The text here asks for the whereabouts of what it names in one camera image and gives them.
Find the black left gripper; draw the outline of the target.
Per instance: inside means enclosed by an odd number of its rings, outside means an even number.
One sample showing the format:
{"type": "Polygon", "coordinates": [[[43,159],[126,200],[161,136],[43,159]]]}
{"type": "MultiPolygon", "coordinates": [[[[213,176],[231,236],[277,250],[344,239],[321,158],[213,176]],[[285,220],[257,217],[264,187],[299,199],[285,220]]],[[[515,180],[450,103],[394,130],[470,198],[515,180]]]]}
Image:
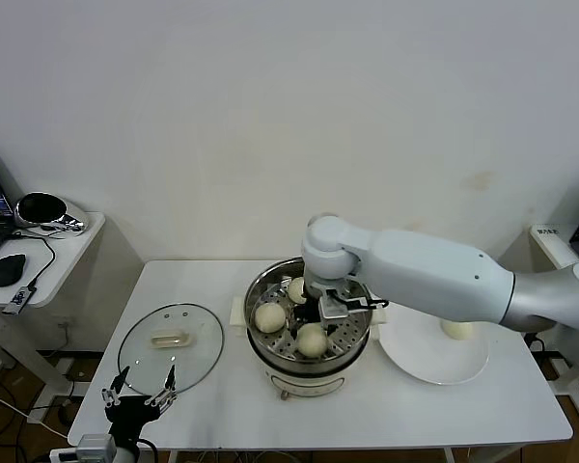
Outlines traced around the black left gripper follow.
{"type": "Polygon", "coordinates": [[[101,390],[104,401],[105,416],[110,421],[109,434],[116,442],[136,442],[142,428],[149,422],[156,421],[177,398],[175,365],[172,365],[162,390],[154,395],[125,395],[120,397],[130,367],[120,370],[109,388],[101,390]]]}

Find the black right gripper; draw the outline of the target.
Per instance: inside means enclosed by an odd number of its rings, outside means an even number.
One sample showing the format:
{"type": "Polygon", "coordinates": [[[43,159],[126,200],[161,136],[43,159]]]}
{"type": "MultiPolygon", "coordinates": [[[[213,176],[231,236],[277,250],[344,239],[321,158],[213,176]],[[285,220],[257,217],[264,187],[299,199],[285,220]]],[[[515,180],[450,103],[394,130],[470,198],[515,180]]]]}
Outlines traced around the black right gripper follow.
{"type": "MultiPolygon", "coordinates": [[[[294,303],[293,314],[290,319],[290,332],[297,334],[298,330],[306,323],[320,323],[318,300],[311,296],[305,296],[303,290],[296,288],[292,292],[294,303]]],[[[335,320],[322,321],[322,330],[330,337],[339,328],[339,322],[335,320]]]]}

